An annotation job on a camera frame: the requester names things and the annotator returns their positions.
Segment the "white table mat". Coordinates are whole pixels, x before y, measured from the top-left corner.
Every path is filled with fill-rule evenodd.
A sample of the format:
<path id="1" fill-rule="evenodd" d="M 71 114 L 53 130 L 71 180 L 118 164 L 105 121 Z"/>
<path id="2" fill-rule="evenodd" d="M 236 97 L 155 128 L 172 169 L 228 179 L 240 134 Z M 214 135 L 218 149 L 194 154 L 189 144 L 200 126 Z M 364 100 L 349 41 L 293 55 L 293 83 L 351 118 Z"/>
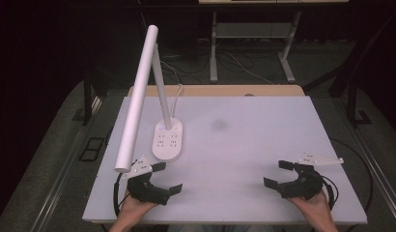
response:
<path id="1" fill-rule="evenodd" d="M 113 186 L 117 150 L 130 99 L 123 100 L 82 219 L 109 223 L 116 219 Z M 162 118 L 157 97 L 146 97 L 134 159 L 152 153 L 156 123 Z M 160 188 L 183 184 L 166 206 L 150 210 L 142 223 L 165 224 L 302 224 L 301 213 L 280 194 L 264 186 L 264 177 L 279 183 L 297 178 L 278 167 L 305 153 L 337 160 L 309 97 L 178 97 L 175 118 L 184 125 L 181 154 L 153 174 Z M 367 223 L 367 217 L 341 164 L 316 170 L 338 187 L 332 210 L 338 224 Z"/>

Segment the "white desk lamp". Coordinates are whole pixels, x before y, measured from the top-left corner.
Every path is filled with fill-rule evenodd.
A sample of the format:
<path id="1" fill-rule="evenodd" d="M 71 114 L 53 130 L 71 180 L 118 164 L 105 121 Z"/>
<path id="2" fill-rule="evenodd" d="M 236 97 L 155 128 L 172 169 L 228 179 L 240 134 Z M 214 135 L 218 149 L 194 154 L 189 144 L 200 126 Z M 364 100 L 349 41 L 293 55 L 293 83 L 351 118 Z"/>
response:
<path id="1" fill-rule="evenodd" d="M 161 161 L 173 161 L 180 155 L 182 150 L 184 127 L 180 120 L 172 116 L 169 109 L 156 43 L 157 35 L 158 28 L 155 25 L 150 25 L 139 60 L 124 131 L 114 167 L 114 170 L 120 173 L 128 173 L 131 170 L 150 73 L 153 73 L 155 77 L 163 117 L 156 124 L 152 145 L 153 155 Z"/>

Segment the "black metal stand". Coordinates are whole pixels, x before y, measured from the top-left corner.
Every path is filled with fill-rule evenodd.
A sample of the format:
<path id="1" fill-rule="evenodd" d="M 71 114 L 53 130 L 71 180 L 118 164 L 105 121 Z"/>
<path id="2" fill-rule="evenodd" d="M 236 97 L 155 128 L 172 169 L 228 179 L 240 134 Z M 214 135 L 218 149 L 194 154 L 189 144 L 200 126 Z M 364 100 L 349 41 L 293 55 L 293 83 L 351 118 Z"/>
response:
<path id="1" fill-rule="evenodd" d="M 357 102 L 357 87 L 350 85 L 348 90 L 348 104 L 347 117 L 353 127 L 357 128 L 359 125 L 371 125 L 372 122 L 364 110 L 356 108 Z"/>
<path id="2" fill-rule="evenodd" d="M 83 107 L 76 111 L 74 121 L 81 121 L 86 126 L 94 112 L 95 100 L 105 95 L 104 85 L 102 81 L 94 74 L 85 72 L 83 75 Z"/>

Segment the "person's right hand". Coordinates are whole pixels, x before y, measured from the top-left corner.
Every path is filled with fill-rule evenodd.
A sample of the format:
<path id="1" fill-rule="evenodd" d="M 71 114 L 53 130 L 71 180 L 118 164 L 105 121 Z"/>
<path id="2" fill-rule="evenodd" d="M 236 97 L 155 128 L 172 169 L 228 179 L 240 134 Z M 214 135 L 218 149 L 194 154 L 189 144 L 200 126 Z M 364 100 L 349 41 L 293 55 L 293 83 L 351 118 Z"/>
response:
<path id="1" fill-rule="evenodd" d="M 325 193 L 322 190 L 309 200 L 294 197 L 288 198 L 288 201 L 294 204 L 315 228 L 326 227 L 333 222 Z"/>

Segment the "person's left hand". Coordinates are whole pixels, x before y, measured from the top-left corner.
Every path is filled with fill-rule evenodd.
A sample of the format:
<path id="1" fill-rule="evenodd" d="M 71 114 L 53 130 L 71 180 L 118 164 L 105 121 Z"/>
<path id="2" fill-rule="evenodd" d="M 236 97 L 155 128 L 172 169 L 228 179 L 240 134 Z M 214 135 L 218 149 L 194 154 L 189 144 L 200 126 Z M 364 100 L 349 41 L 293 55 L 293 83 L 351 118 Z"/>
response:
<path id="1" fill-rule="evenodd" d="M 115 224 L 121 229 L 130 229 L 137 225 L 143 216 L 155 206 L 156 203 L 141 202 L 132 198 L 129 192 L 126 191 L 126 197 Z"/>

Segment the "black floor frame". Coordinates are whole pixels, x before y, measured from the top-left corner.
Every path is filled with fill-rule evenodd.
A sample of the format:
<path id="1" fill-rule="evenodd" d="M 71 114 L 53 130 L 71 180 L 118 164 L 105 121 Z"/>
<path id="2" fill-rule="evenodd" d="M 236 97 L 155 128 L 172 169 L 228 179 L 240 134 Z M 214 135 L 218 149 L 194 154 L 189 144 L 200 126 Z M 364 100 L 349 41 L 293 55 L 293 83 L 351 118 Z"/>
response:
<path id="1" fill-rule="evenodd" d="M 99 157 L 100 150 L 103 145 L 103 137 L 91 137 L 78 159 L 80 161 L 92 162 L 96 161 Z"/>

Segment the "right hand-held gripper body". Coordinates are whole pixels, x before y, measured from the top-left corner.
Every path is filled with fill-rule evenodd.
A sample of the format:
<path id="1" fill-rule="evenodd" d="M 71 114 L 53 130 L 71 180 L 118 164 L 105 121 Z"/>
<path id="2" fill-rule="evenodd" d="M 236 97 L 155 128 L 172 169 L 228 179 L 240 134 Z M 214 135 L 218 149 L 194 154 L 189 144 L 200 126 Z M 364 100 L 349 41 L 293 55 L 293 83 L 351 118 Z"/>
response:
<path id="1" fill-rule="evenodd" d="M 304 197 L 310 199 L 326 187 L 330 200 L 334 200 L 334 192 L 323 175 L 316 169 L 316 166 L 342 164 L 342 158 L 331 158 L 323 155 L 316 155 L 304 152 L 302 157 L 294 162 L 297 178 L 288 183 L 278 185 L 277 191 L 283 198 Z"/>

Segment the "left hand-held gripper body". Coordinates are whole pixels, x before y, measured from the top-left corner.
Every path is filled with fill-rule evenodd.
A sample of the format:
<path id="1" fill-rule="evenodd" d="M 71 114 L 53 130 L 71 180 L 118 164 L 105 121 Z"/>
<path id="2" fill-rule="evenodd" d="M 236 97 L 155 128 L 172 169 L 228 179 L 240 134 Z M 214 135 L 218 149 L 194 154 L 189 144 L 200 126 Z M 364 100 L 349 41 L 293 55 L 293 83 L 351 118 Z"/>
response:
<path id="1" fill-rule="evenodd" d="M 141 202 L 166 205 L 171 196 L 169 189 L 155 187 L 151 183 L 153 173 L 152 164 L 145 156 L 137 159 L 125 174 L 127 190 L 132 198 Z"/>

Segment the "white metal desk frame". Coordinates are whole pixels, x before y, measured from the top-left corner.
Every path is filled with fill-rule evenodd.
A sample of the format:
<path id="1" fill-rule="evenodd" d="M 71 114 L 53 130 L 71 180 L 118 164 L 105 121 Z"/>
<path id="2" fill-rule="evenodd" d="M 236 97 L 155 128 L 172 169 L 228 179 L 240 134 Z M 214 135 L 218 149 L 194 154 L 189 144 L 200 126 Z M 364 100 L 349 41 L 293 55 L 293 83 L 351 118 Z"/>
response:
<path id="1" fill-rule="evenodd" d="M 212 35 L 210 61 L 210 82 L 218 81 L 216 41 L 218 39 L 284 39 L 285 46 L 277 53 L 280 66 L 289 83 L 296 79 L 288 61 L 288 56 L 297 32 L 301 12 L 296 12 L 291 22 L 223 22 L 217 12 L 212 13 Z"/>

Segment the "metal floor rail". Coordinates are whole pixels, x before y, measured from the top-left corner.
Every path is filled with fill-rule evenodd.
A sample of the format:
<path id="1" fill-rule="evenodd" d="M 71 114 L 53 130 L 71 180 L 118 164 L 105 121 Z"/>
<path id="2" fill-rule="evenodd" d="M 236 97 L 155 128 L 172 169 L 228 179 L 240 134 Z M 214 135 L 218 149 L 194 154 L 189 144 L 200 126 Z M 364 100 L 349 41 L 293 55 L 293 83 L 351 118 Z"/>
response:
<path id="1" fill-rule="evenodd" d="M 86 134 L 87 129 L 80 129 L 77 132 L 69 148 L 67 159 L 64 161 L 56 180 L 54 181 L 49 193 L 45 197 L 41 209 L 36 216 L 29 232 L 45 232 L 45 229 L 50 222 L 53 212 L 56 209 L 60 197 L 62 196 L 63 191 L 67 185 L 68 178 L 71 174 L 71 168 L 78 157 L 78 152 L 80 150 L 80 147 L 82 146 Z"/>
<path id="2" fill-rule="evenodd" d="M 372 175 L 385 205 L 396 221 L 396 134 L 374 125 L 350 127 L 353 142 Z"/>

